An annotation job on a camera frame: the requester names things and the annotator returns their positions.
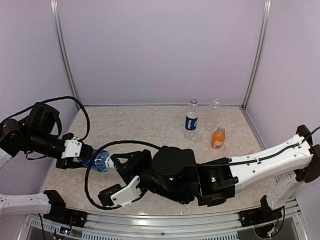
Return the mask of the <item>short bottle blue label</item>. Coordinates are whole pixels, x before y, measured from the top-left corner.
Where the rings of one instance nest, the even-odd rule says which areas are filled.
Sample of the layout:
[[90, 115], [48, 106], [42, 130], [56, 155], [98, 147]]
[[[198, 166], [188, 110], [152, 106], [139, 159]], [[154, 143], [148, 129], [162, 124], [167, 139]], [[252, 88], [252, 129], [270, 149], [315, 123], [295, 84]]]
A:
[[[100, 173], [106, 173], [108, 172], [108, 169], [106, 167], [105, 161], [108, 157], [111, 157], [109, 152], [107, 150], [101, 150], [97, 156], [94, 158], [91, 169], [96, 172]], [[89, 166], [90, 159], [83, 159], [83, 158], [77, 158], [77, 163], [75, 163], [75, 168], [87, 168]]]

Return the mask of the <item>water bottle blue cap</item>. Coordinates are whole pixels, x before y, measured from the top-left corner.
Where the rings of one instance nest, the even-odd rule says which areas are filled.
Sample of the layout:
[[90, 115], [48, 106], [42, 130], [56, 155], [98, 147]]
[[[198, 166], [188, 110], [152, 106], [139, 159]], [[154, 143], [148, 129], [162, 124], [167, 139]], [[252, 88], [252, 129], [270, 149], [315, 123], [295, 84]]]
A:
[[193, 139], [196, 134], [199, 111], [198, 99], [192, 97], [186, 107], [184, 124], [184, 137], [189, 140]]

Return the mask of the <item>orange juice bottle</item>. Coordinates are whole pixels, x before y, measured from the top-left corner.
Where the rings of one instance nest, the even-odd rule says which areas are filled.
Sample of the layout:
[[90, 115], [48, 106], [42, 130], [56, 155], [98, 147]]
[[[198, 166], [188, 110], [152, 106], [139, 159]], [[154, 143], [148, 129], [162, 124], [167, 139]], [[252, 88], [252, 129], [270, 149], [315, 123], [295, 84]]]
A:
[[211, 137], [211, 147], [213, 149], [220, 149], [226, 139], [226, 130], [223, 126], [219, 126]]

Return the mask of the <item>clear bottle blue label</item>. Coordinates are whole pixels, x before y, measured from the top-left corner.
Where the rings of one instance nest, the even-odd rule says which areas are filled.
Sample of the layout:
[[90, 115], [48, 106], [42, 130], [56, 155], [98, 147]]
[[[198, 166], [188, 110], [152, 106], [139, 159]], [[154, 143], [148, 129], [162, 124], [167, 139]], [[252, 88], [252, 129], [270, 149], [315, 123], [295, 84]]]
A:
[[215, 97], [207, 109], [207, 113], [204, 119], [204, 129], [208, 132], [212, 132], [218, 124], [218, 119], [221, 110], [221, 98]]

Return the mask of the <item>white blue short-bottle cap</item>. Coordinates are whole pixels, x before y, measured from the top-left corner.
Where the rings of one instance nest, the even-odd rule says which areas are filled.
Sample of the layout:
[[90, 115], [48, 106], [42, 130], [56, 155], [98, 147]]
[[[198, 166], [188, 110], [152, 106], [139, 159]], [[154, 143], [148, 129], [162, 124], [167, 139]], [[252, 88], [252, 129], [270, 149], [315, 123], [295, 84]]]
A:
[[118, 168], [117, 164], [113, 162], [113, 160], [111, 159], [110, 156], [105, 160], [105, 165], [108, 169], [117, 169]]

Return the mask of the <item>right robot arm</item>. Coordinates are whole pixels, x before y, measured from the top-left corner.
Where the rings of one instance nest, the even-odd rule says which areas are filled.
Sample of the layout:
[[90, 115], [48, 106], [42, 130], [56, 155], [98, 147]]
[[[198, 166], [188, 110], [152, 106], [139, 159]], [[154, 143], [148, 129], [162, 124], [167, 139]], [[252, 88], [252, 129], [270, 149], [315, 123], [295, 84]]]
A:
[[191, 149], [158, 147], [113, 154], [111, 160], [125, 182], [116, 184], [107, 197], [108, 205], [124, 207], [146, 191], [176, 203], [216, 206], [260, 181], [293, 172], [293, 182], [309, 183], [320, 175], [320, 147], [312, 144], [312, 132], [304, 125], [296, 134], [275, 147], [244, 156], [223, 157], [197, 163]]

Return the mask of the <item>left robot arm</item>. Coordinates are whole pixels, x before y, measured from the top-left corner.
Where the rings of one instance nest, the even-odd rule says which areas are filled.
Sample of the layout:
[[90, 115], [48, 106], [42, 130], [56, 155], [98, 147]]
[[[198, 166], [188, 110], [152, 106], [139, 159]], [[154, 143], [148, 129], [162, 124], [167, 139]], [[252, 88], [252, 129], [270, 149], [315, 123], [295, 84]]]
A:
[[[52, 134], [54, 127], [59, 134], [62, 133], [59, 111], [39, 102], [32, 106], [25, 118], [4, 120], [0, 124], [0, 166], [3, 168], [19, 152], [33, 152], [56, 159], [62, 169], [70, 167], [73, 159], [81, 155], [83, 144], [73, 134], [62, 138], [59, 134]], [[70, 218], [69, 209], [55, 190], [30, 195], [1, 194], [1, 217], [25, 214], [54, 217], [61, 223]]]

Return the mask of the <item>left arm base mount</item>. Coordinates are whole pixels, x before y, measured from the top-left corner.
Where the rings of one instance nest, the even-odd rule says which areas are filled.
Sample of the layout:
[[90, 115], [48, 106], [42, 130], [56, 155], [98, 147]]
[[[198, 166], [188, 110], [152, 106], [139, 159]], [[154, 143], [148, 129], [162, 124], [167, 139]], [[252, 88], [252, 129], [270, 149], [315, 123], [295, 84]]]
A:
[[43, 192], [49, 199], [50, 211], [44, 214], [46, 220], [69, 225], [71, 227], [84, 228], [88, 213], [66, 207], [66, 203], [56, 190]]

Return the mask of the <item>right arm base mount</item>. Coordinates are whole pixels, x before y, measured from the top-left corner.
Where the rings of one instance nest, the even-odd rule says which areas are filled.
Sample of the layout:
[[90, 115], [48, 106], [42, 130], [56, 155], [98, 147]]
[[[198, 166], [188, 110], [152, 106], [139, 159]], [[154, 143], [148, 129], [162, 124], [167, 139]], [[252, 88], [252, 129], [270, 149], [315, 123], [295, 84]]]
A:
[[267, 196], [260, 199], [260, 207], [239, 212], [240, 223], [242, 227], [249, 227], [275, 221], [282, 218], [281, 208], [271, 209], [267, 202]]

